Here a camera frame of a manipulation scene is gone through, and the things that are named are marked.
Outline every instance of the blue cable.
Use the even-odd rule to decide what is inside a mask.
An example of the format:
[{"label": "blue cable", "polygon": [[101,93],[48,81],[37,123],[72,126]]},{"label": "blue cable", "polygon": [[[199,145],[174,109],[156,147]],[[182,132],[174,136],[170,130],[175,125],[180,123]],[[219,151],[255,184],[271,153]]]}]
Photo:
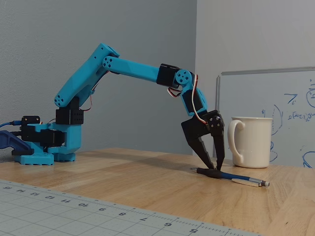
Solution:
[{"label": "blue cable", "polygon": [[20,120],[14,120],[11,122],[0,124],[0,128],[5,126],[5,125],[21,125],[21,124],[22,124],[22,122]]},{"label": "blue cable", "polygon": [[11,124],[10,122],[0,124],[0,128],[3,127],[3,126],[5,126],[5,125],[10,125],[10,124]]}]

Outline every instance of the white mug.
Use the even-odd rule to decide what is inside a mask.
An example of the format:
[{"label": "white mug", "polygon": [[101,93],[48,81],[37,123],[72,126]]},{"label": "white mug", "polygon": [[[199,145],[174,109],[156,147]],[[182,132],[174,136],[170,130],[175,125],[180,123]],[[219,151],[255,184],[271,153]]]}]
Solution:
[{"label": "white mug", "polygon": [[266,168],[270,161],[272,118],[232,117],[228,145],[233,164],[246,168]]}]

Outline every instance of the blue robotic arm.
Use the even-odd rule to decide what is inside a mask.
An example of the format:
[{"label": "blue robotic arm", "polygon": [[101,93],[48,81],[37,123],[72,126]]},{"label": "blue robotic arm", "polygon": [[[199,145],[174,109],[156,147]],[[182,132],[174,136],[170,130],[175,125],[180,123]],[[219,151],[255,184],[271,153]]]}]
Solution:
[{"label": "blue robotic arm", "polygon": [[100,44],[89,59],[69,78],[57,93],[54,102],[56,122],[39,124],[39,120],[22,118],[22,140],[34,149],[32,155],[21,155],[19,162],[31,162],[32,157],[53,158],[55,161],[72,161],[74,152],[81,146],[81,125],[84,111],[80,107],[91,96],[99,80],[107,73],[123,74],[151,81],[169,89],[178,89],[187,114],[192,118],[182,122],[182,128],[189,146],[197,153],[208,168],[214,169],[201,137],[211,134],[217,153],[217,169],[224,160],[224,123],[218,111],[207,112],[203,93],[196,88],[196,76],[184,69],[161,64],[153,67],[119,58],[111,47]]}]

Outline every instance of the cutting mat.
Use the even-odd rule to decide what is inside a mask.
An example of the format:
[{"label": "cutting mat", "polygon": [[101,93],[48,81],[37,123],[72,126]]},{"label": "cutting mat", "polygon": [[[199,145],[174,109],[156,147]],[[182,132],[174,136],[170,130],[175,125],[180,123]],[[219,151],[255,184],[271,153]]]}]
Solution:
[{"label": "cutting mat", "polygon": [[258,236],[0,180],[0,236]]}]

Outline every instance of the pen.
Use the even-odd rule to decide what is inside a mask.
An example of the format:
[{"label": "pen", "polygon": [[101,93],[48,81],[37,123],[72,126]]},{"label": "pen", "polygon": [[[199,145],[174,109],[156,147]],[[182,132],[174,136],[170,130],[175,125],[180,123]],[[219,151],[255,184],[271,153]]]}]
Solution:
[{"label": "pen", "polygon": [[197,174],[202,174],[205,176],[208,176],[210,178],[223,178],[223,179],[230,179],[234,182],[237,183],[242,183],[248,185],[246,182],[248,181],[249,183],[254,183],[258,186],[265,186],[269,187],[270,183],[268,181],[260,180],[257,178],[252,178],[252,177],[247,177],[247,176],[238,176],[238,175],[233,175],[229,173],[225,173],[219,170],[213,170],[213,169],[203,169],[203,168],[191,168],[192,171],[195,171]]}]

